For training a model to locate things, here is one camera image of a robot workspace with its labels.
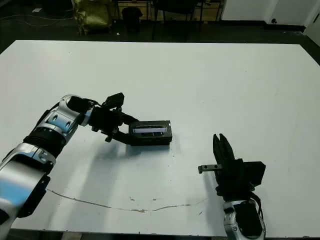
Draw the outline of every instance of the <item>black cable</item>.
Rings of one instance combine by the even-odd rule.
[[[261,216],[261,218],[263,220],[264,214],[263,214],[262,208],[261,208],[261,199],[257,195],[255,195],[252,191],[249,193],[249,198],[255,200],[256,203],[258,204],[258,214]]]

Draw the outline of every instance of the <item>black trash bin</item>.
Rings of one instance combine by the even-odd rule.
[[[140,17],[142,12],[135,6],[128,6],[122,10],[122,18],[128,33],[140,32]]]

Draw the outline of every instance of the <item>silver robot arm segment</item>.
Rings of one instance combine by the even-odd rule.
[[[47,110],[23,143],[0,164],[0,239],[16,218],[31,215],[46,193],[56,157],[78,128],[89,122],[95,102],[64,96]]]

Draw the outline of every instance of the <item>cable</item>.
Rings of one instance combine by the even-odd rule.
[[[20,22],[20,23],[24,23],[24,24],[27,24],[31,27],[48,27],[48,26],[51,26],[55,23],[57,23],[58,21],[64,21],[64,20],[70,20],[70,19],[73,19],[72,17],[70,18],[64,18],[64,19],[59,19],[59,20],[56,20],[55,22],[51,23],[51,24],[47,24],[47,25],[33,25],[27,21],[23,21],[23,20],[19,20],[19,19],[7,19],[7,20],[0,20],[0,22],[6,22],[6,21],[17,21],[17,22]]]
[[[51,20],[51,21],[61,21],[61,20],[69,20],[69,19],[72,19],[72,17],[70,17],[70,18],[54,19],[54,18],[48,18],[48,17],[43,17],[43,16],[34,16],[34,15],[30,15],[30,14],[16,14],[16,15],[11,15],[11,16],[1,17],[0,20],[2,20],[2,19],[7,19],[7,18],[12,18],[12,17],[23,17],[23,16],[33,17],[33,18],[39,18],[39,19],[46,19],[46,20]]]

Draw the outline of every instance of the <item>floor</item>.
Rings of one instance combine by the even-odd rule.
[[[151,42],[153,23],[142,21],[139,33],[129,34],[121,21],[114,21],[111,31],[89,35],[79,35],[73,19],[46,20],[30,16],[17,16],[4,18],[17,14],[33,14],[32,10],[39,7],[39,2],[16,0],[0,8],[0,53],[2,53],[15,40],[65,40],[65,41],[120,41],[120,42]],[[37,16],[61,19],[71,18],[72,12],[62,11],[53,13],[39,12]],[[184,42],[184,32],[180,26],[182,23],[171,22],[157,24],[154,42]],[[268,44],[299,44],[320,65],[320,47],[312,42],[300,31],[265,29],[259,25],[226,25],[221,22],[202,24],[199,30],[198,23],[190,26],[188,43],[268,43]],[[61,232],[38,232],[13,229],[10,231],[8,240],[58,240],[62,237]],[[161,236],[142,235],[115,235],[115,234],[83,234],[82,240],[102,239],[159,239]],[[205,237],[173,237],[168,239],[180,240],[204,240]]]

